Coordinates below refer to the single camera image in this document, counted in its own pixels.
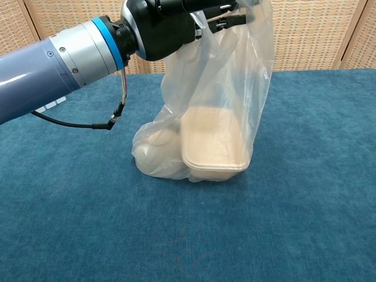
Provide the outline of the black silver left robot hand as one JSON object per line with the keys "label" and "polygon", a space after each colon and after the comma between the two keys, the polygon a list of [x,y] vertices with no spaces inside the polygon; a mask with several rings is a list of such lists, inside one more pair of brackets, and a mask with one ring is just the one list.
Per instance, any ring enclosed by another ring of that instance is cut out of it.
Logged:
{"label": "black silver left robot hand", "polygon": [[204,12],[204,23],[216,33],[246,23],[245,15],[224,15],[237,9],[236,1],[124,1],[120,52],[161,60],[201,37],[194,12]]}

